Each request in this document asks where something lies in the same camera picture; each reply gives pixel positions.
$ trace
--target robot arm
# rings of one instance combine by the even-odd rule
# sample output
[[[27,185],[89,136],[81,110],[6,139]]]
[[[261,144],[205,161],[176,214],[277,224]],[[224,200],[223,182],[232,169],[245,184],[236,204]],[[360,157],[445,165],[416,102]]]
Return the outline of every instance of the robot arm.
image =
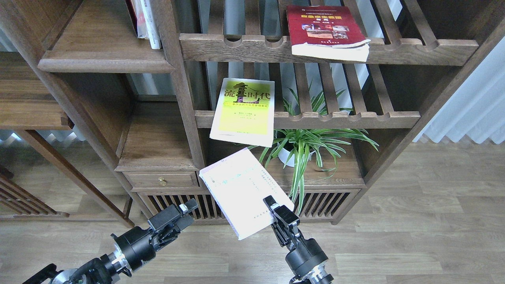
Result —
[[[279,244],[289,249],[286,262],[294,273],[290,283],[330,284],[333,276],[326,273],[325,264],[328,257],[315,239],[306,240],[298,230],[300,219],[285,205],[280,206],[272,196],[263,199],[275,217],[272,224]]]
[[[112,234],[116,250],[100,258],[94,258],[78,269],[57,271],[50,264],[23,284],[41,284],[51,278],[50,284],[112,284],[119,274],[131,277],[136,271],[156,256],[156,252],[177,239],[183,229],[193,224],[188,215],[198,207],[194,199],[185,204],[170,205],[150,218],[148,229],[138,226],[121,236]]]

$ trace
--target book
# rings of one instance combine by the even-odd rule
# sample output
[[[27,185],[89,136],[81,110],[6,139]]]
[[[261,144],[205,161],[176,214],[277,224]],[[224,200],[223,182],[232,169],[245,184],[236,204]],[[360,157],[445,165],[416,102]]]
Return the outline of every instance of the book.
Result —
[[[148,39],[144,12],[142,11],[142,0],[125,0],[125,2],[137,38]]]
[[[291,211],[294,209],[291,199],[248,148],[202,169],[199,176],[238,240],[243,240],[274,222],[263,198],[271,195],[279,205],[286,205]]]
[[[210,138],[271,147],[274,139],[274,82],[224,78]]]
[[[368,42],[348,7],[288,5],[293,55],[366,62]]]
[[[142,0],[142,12],[144,13],[145,26],[147,28],[147,36],[149,37],[151,48],[159,50],[161,49],[160,34],[156,28],[150,0]]]

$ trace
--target wooden floor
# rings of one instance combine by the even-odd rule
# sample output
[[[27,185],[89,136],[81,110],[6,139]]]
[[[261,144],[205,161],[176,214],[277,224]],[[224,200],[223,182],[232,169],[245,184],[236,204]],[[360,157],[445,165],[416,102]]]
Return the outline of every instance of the wooden floor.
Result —
[[[120,192],[89,147],[76,145],[62,151],[98,188]],[[32,193],[57,199],[57,210],[90,206],[71,197],[64,176],[23,154],[29,149],[12,151],[0,147],[0,164],[29,172],[16,180],[27,190],[38,186]],[[411,144],[339,225],[300,229],[330,258],[334,283],[505,283],[504,184],[505,144]],[[125,231],[112,221],[0,222],[0,283],[21,283],[52,262],[78,267],[110,253],[110,234]],[[269,228],[239,242],[227,225],[190,226],[119,283],[287,284],[286,253]]]

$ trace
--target white flower pot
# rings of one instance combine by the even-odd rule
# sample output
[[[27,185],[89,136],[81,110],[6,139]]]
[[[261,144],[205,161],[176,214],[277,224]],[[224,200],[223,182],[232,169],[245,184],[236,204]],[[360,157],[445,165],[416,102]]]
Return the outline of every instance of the white flower pot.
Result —
[[[312,158],[312,154],[315,153],[315,151],[310,152],[309,154],[309,160]],[[279,160],[281,160],[282,164],[286,163],[287,157],[289,156],[289,151],[282,148],[281,151],[279,152]],[[294,167],[294,155],[291,156],[289,161],[287,161],[286,166],[289,167]]]

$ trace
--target drawer knob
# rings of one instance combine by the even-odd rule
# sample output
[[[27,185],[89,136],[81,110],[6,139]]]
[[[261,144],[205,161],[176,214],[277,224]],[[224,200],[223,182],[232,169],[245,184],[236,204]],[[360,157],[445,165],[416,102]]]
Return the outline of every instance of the drawer knob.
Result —
[[[158,178],[158,184],[161,185],[161,186],[166,186],[167,185],[167,181],[164,178],[159,177]]]

